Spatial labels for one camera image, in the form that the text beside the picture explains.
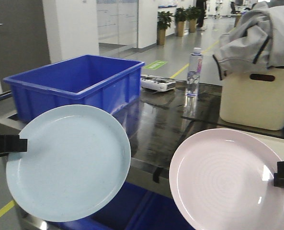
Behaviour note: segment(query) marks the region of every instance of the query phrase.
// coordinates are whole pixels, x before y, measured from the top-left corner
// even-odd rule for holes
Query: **green floor sign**
[[[149,65],[146,65],[144,69],[151,69],[151,70],[156,70],[159,69],[161,66],[165,65],[167,61],[154,61],[150,63]]]

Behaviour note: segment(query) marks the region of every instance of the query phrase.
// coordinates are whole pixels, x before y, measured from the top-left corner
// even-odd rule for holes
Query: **gray jacket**
[[[261,72],[284,66],[284,6],[256,4],[233,31],[220,37],[213,57],[221,79],[232,72]]]

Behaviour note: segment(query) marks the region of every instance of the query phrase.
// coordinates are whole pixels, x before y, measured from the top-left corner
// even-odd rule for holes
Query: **yellow floor line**
[[[189,63],[183,66],[180,70],[178,70],[174,75],[172,75],[170,78],[176,77],[178,74],[180,74],[182,71],[184,71],[186,68],[189,67]]]
[[[214,42],[213,44],[211,44],[211,46],[209,46],[207,49],[203,50],[202,53],[206,53],[208,52],[210,49],[212,49],[216,44],[218,43],[218,41]],[[184,71],[186,68],[189,67],[189,63],[187,63],[185,66],[183,66],[180,70],[178,70],[176,73],[174,73],[174,75],[172,75],[170,78],[175,78],[176,76],[178,76],[182,71]]]
[[[14,200],[11,200],[2,209],[0,209],[0,217],[2,217],[4,214],[6,214],[14,206],[15,206],[15,202],[14,202]]]

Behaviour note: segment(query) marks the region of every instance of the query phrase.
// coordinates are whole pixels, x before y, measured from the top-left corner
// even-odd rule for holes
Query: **bottle cap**
[[[194,47],[194,53],[201,53],[201,48],[199,47]]]

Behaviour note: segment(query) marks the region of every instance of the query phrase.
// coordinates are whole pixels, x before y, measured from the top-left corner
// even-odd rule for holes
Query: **white device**
[[[176,87],[176,81],[151,75],[141,75],[141,86],[146,89],[165,92]]]

